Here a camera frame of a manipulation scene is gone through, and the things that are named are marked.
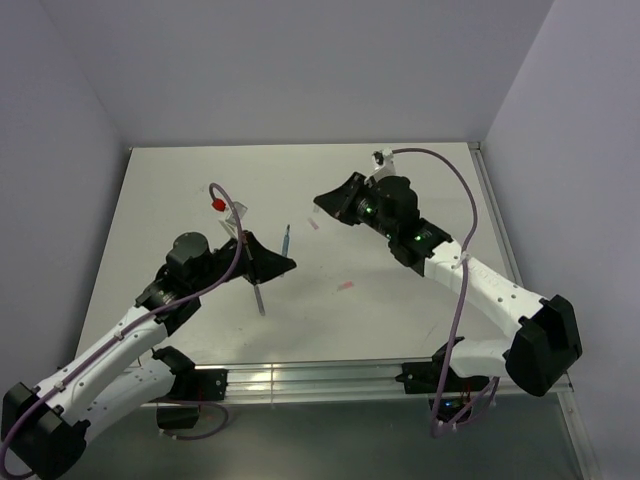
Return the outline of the blue pen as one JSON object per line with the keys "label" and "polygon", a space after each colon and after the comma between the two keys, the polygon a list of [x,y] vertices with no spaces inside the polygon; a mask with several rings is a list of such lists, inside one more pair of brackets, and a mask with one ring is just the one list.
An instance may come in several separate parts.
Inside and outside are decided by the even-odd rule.
{"label": "blue pen", "polygon": [[287,224],[284,235],[283,235],[283,241],[281,246],[281,255],[285,258],[288,258],[289,244],[290,244],[290,229],[291,229],[291,224]]}

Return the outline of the purple-tinted pen cap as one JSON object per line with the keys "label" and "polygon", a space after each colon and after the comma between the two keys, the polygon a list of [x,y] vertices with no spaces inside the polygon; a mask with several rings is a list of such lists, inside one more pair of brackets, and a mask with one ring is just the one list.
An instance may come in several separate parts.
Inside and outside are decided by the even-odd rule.
{"label": "purple-tinted pen cap", "polygon": [[309,217],[308,219],[308,223],[310,224],[310,226],[314,229],[314,230],[318,230],[320,227],[319,225],[315,222],[314,219],[312,219],[311,217]]}

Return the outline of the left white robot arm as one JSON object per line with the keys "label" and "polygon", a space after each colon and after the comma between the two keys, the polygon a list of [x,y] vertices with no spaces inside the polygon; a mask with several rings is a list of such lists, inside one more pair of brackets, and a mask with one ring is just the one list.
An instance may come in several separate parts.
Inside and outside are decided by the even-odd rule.
{"label": "left white robot arm", "polygon": [[200,308],[201,297],[243,278],[253,286],[295,269],[250,231],[210,249],[206,237],[180,235],[155,279],[117,324],[67,366],[2,401],[1,452],[13,452],[41,479],[57,479],[89,442],[139,406],[155,400],[195,403],[194,362],[163,341]]}

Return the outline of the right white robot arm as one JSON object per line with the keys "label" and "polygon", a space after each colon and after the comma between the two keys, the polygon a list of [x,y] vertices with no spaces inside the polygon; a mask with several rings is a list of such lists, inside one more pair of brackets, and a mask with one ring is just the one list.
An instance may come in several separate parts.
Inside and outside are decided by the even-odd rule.
{"label": "right white robot arm", "polygon": [[432,368],[441,388],[455,389],[475,376],[508,377],[541,397],[580,358],[573,305],[560,295],[547,299],[528,291],[469,256],[450,234],[422,218],[408,178],[371,182],[355,172],[314,203],[345,225],[364,224],[384,236],[400,264],[449,288],[500,329],[501,340],[456,341]]}

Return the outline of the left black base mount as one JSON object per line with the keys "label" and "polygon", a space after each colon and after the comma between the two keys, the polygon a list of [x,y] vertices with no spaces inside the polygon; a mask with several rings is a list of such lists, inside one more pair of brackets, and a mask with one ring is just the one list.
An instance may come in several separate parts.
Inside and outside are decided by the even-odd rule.
{"label": "left black base mount", "polygon": [[227,369],[195,369],[191,375],[190,398],[197,401],[223,401],[228,385]]}

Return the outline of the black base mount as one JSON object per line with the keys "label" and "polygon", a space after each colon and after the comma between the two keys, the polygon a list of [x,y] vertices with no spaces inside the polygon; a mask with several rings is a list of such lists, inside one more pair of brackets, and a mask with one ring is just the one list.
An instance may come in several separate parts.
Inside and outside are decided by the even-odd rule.
{"label": "black base mount", "polygon": [[228,385],[227,369],[195,369],[191,375],[190,398],[197,401],[223,401]]}
{"label": "black base mount", "polygon": [[440,378],[439,367],[431,361],[405,362],[395,381],[403,385],[407,395],[434,394]]}

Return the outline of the aluminium rail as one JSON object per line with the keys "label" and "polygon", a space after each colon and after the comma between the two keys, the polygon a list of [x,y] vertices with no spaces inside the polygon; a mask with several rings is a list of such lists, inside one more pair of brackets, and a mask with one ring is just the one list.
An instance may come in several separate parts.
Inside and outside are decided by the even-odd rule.
{"label": "aluminium rail", "polygon": [[234,405],[361,402],[428,398],[395,381],[405,362],[427,359],[198,365],[229,371],[224,402]]}

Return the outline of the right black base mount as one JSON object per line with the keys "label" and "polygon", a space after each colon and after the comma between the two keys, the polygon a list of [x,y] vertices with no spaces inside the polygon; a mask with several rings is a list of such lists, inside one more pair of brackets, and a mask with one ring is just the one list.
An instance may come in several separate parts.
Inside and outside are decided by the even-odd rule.
{"label": "right black base mount", "polygon": [[407,395],[434,394],[440,378],[439,367],[431,361],[405,362],[395,381],[403,385]]}

